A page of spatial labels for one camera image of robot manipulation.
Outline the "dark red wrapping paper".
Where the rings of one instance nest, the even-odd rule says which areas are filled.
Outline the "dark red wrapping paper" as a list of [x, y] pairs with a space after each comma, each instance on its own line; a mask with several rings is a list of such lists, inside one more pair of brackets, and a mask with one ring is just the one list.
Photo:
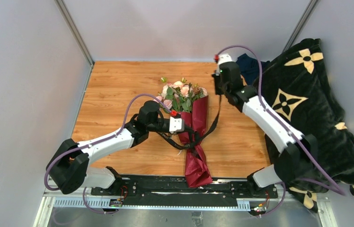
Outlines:
[[[200, 136], [203, 136], [207, 132], [208, 103], [208, 96], [205, 96], [193, 102], [190, 113], [180, 113], [185, 125], [198, 132]], [[197, 188], [212, 182], [206, 155], [200, 143], [186, 151], [185, 179], [190, 188]]]

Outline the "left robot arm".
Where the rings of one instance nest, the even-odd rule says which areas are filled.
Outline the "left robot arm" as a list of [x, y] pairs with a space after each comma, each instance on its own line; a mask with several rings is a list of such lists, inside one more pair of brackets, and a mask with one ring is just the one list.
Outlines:
[[112, 133], [82, 142], [65, 140], [46, 167], [45, 175], [56, 185], [49, 189], [70, 194], [79, 188], [91, 187], [101, 188], [109, 195], [117, 195], [121, 190], [121, 176], [110, 167], [96, 168], [91, 165], [112, 153], [141, 144], [150, 132], [165, 139], [170, 134], [186, 132], [189, 143], [184, 146], [176, 144], [177, 149], [194, 147], [195, 139], [200, 137], [199, 133], [185, 124], [180, 114], [171, 112], [167, 119], [162, 115], [159, 103], [147, 101], [129, 122]]

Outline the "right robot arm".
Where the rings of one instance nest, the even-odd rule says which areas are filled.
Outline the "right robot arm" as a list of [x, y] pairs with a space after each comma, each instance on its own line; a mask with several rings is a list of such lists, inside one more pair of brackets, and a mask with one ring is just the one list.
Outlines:
[[266, 187], [278, 182], [291, 182], [314, 168], [312, 158], [317, 154], [316, 138], [292, 127], [259, 96], [253, 86], [245, 86], [239, 66], [228, 59], [219, 59], [212, 75], [215, 93], [251, 118], [274, 143], [279, 155], [273, 163], [247, 177], [247, 192], [259, 197]]

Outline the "black blanket with cream flowers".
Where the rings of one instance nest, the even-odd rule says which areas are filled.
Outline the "black blanket with cream flowers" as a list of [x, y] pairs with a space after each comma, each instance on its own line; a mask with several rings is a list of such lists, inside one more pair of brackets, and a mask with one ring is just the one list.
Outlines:
[[269, 62], [252, 85], [292, 127], [318, 141], [317, 162], [354, 196], [354, 135], [327, 77], [321, 40], [306, 38]]

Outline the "dark blue cloth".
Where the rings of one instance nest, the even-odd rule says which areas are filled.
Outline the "dark blue cloth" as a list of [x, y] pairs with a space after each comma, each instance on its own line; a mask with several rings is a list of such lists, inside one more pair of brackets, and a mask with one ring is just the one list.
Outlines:
[[239, 66], [240, 74], [245, 81], [245, 85], [253, 85], [255, 80], [259, 77], [257, 60], [249, 57], [245, 53], [237, 58], [236, 63]]

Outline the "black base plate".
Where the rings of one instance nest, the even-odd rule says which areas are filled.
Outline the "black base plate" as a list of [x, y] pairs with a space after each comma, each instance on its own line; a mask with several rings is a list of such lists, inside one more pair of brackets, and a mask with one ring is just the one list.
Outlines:
[[122, 196], [125, 205], [161, 207], [236, 207], [238, 199], [276, 199], [270, 185], [252, 192], [245, 178], [214, 177], [210, 184], [190, 188], [182, 176], [122, 175], [110, 189], [95, 187], [90, 195]]

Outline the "aluminium rail frame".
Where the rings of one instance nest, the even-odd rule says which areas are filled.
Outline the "aluminium rail frame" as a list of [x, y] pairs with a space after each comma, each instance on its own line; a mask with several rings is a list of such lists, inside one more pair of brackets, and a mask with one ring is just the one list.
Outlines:
[[189, 188], [183, 177], [123, 175], [110, 189], [46, 191], [35, 227], [335, 227], [330, 199], [312, 211], [278, 184], [251, 190], [244, 178]]

